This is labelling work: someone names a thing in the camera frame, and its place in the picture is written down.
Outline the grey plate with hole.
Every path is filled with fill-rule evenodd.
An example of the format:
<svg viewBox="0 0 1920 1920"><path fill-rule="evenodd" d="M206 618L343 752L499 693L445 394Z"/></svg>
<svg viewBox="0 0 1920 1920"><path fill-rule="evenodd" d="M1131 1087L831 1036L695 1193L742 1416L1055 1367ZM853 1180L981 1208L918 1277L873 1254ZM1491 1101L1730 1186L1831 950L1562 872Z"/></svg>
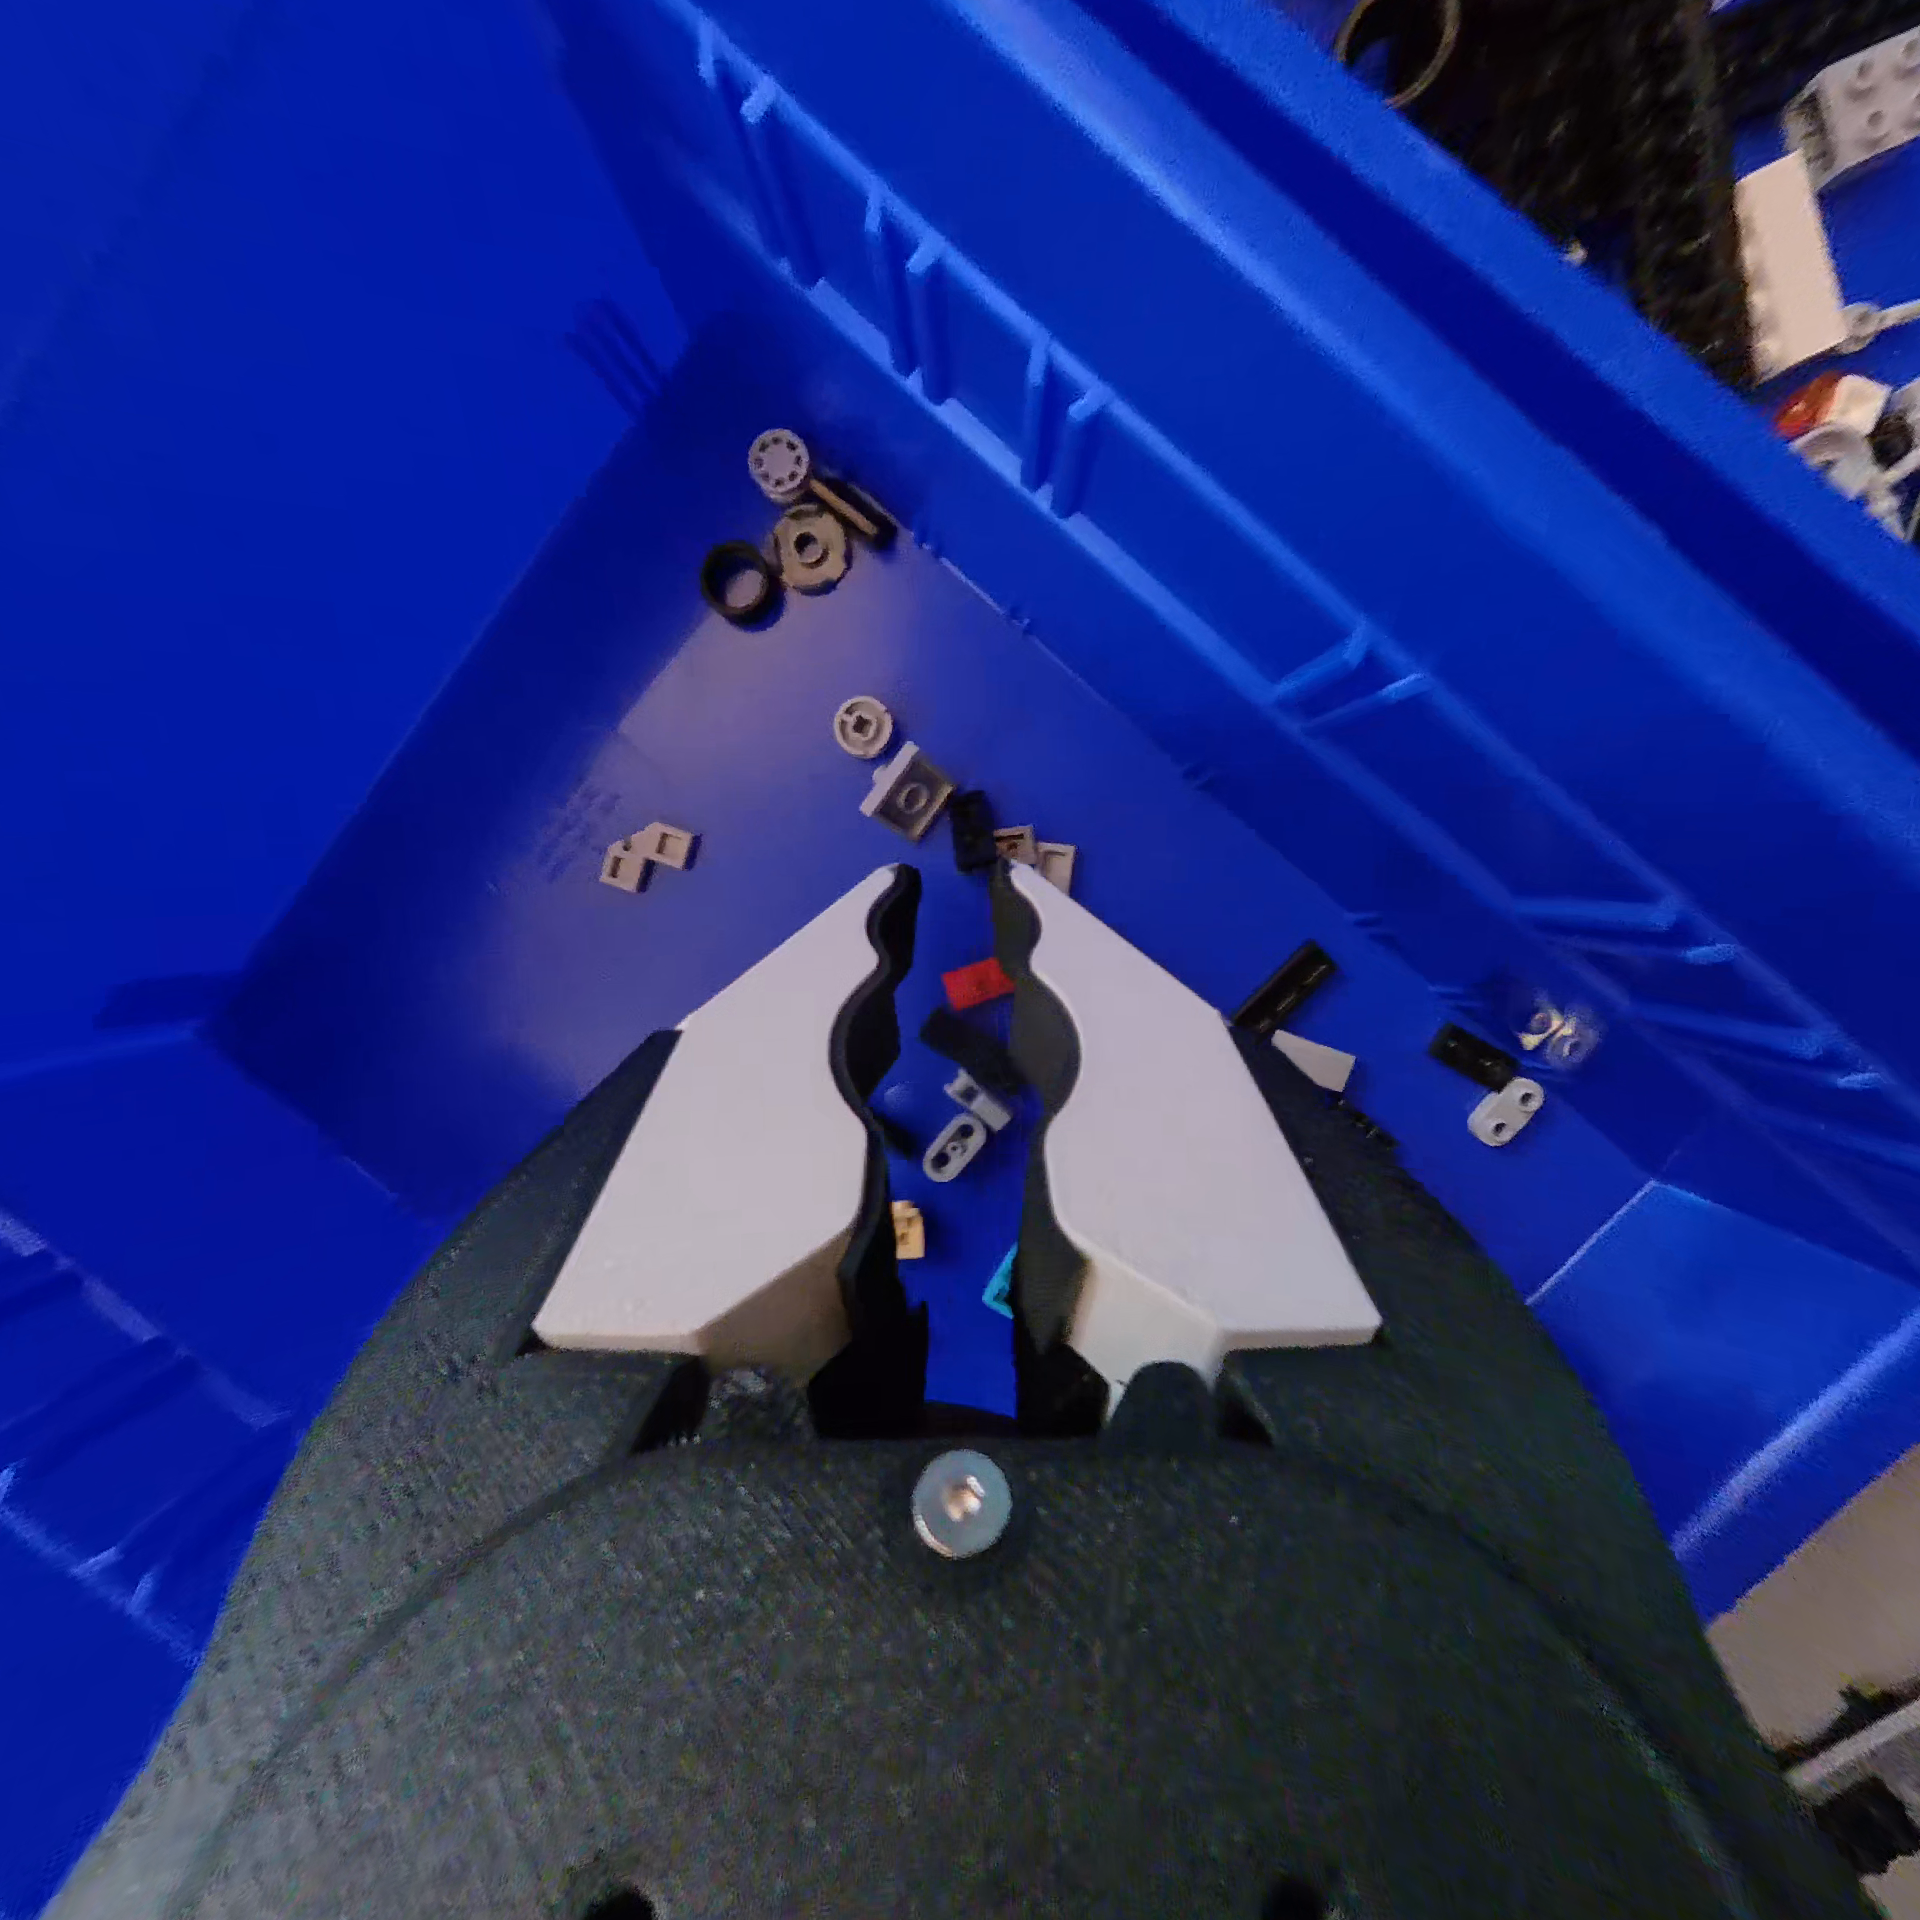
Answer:
<svg viewBox="0 0 1920 1920"><path fill-rule="evenodd" d="M1008 1095L987 1087L966 1066L958 1066L944 1089L950 1112L920 1157L920 1169L933 1184L962 1177L1016 1114Z"/></svg>

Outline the small black brick piece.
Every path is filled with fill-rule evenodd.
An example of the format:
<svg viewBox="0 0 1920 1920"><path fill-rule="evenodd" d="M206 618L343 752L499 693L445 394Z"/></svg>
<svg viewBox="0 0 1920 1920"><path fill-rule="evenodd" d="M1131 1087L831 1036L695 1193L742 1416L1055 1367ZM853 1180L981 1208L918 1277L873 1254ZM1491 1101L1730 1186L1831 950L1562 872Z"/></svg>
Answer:
<svg viewBox="0 0 1920 1920"><path fill-rule="evenodd" d="M959 1016L947 1006L936 1006L918 1029L920 1042L962 1066L974 1081L995 1095L1018 1095L1026 1085L1013 1052L992 1032Z"/></svg>

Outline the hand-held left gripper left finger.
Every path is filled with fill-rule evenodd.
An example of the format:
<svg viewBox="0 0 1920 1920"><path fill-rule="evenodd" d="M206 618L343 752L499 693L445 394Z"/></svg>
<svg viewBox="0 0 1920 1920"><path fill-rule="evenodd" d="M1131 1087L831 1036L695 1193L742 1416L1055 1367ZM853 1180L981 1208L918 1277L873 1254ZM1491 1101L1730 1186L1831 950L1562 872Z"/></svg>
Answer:
<svg viewBox="0 0 1920 1920"><path fill-rule="evenodd" d="M662 1036L534 1312L546 1348L758 1367L827 1434L918 1425L928 1313L897 1272L873 1111L918 909L920 872L877 865Z"/></svg>

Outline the grey corner piece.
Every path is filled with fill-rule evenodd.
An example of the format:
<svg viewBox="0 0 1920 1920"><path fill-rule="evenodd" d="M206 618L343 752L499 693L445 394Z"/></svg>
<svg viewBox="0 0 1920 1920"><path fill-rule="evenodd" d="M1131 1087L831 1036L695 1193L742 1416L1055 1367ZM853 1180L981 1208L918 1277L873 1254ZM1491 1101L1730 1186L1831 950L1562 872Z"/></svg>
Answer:
<svg viewBox="0 0 1920 1920"><path fill-rule="evenodd" d="M695 830L673 823L646 823L609 841L601 854L597 878L608 888L638 896L656 872L683 872L702 846Z"/></svg>

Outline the grey square plate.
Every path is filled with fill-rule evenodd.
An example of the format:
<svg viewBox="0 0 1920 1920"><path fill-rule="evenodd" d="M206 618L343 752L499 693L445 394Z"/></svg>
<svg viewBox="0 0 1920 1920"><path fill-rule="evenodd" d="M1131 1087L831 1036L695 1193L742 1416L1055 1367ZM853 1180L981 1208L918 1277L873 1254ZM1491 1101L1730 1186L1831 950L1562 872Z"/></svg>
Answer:
<svg viewBox="0 0 1920 1920"><path fill-rule="evenodd" d="M858 814L917 846L941 818L952 793L952 780L918 742L906 741L873 774Z"/></svg>

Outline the black rubber track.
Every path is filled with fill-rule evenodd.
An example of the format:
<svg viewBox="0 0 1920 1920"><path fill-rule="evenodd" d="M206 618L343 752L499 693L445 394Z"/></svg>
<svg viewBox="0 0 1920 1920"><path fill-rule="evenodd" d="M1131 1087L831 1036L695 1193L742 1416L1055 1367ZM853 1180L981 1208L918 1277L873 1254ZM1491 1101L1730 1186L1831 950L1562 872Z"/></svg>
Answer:
<svg viewBox="0 0 1920 1920"><path fill-rule="evenodd" d="M1733 391L1757 384L1704 2L1357 2L1331 57Z"/></svg>

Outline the blue plastic bin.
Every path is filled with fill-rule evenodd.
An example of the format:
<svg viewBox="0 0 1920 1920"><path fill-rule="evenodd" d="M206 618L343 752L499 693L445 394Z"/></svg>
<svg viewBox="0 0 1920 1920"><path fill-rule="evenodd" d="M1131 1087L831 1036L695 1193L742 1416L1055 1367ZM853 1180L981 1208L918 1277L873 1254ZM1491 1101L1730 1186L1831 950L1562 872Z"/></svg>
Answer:
<svg viewBox="0 0 1920 1920"><path fill-rule="evenodd" d="M1747 391L1648 325L1617 264L1559 247L1331 57L1351 4L1086 4L1259 176L1301 188L1360 263L1469 366L1664 528L1686 560L1915 752L1915 543L1807 469L1773 412L1825 372L1915 380L1915 142L1817 194L1840 295L1874 337ZM1915 4L1712 7L1734 181L1790 154L1811 74L1915 25Z"/></svg>
<svg viewBox="0 0 1920 1920"><path fill-rule="evenodd" d="M1343 1095L1230 1031L1374 1341L1018 1423L906 741L1336 960ZM918 1425L546 1348L899 862ZM1912 1444L1915 752L1086 4L5 4L5 1916L1871 1916L1704 1622Z"/></svg>

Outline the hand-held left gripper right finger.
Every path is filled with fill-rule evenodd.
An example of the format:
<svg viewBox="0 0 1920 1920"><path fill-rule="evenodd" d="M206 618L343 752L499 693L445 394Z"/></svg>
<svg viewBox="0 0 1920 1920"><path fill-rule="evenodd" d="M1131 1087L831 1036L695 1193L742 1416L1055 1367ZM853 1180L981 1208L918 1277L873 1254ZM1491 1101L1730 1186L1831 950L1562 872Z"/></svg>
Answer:
<svg viewBox="0 0 1920 1920"><path fill-rule="evenodd" d="M1038 871L992 878L1009 1053L1040 1103L1014 1238L1014 1409L1096 1429L1141 1372L1357 1348L1383 1313L1224 1016Z"/></svg>

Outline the grey studded brick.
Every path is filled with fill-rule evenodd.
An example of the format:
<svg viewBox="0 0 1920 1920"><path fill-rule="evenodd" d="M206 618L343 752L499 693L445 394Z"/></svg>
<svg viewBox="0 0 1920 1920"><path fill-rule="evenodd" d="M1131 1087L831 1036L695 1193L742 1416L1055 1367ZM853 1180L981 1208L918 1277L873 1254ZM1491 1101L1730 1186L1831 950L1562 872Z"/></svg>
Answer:
<svg viewBox="0 0 1920 1920"><path fill-rule="evenodd" d="M1814 191L1918 138L1918 26L1821 66L1783 108L1783 138Z"/></svg>

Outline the white brick piece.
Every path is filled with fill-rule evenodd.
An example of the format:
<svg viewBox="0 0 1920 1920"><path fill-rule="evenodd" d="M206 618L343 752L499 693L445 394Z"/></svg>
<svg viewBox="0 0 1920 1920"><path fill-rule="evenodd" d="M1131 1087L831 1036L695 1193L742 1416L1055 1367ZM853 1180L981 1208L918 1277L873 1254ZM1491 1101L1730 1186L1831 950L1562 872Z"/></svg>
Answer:
<svg viewBox="0 0 1920 1920"><path fill-rule="evenodd" d="M1833 250L1800 153L1734 183L1737 250L1755 382L1833 352L1855 352L1877 330L1865 303L1840 295Z"/></svg>

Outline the white red brick pieces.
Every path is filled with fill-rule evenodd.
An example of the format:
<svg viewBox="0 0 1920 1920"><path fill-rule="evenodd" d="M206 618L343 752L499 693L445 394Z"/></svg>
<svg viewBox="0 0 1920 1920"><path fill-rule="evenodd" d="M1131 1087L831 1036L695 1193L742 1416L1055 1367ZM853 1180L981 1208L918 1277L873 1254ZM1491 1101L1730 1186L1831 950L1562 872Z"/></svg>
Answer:
<svg viewBox="0 0 1920 1920"><path fill-rule="evenodd" d="M1770 415L1791 453L1877 526L1918 543L1918 382L1817 374Z"/></svg>

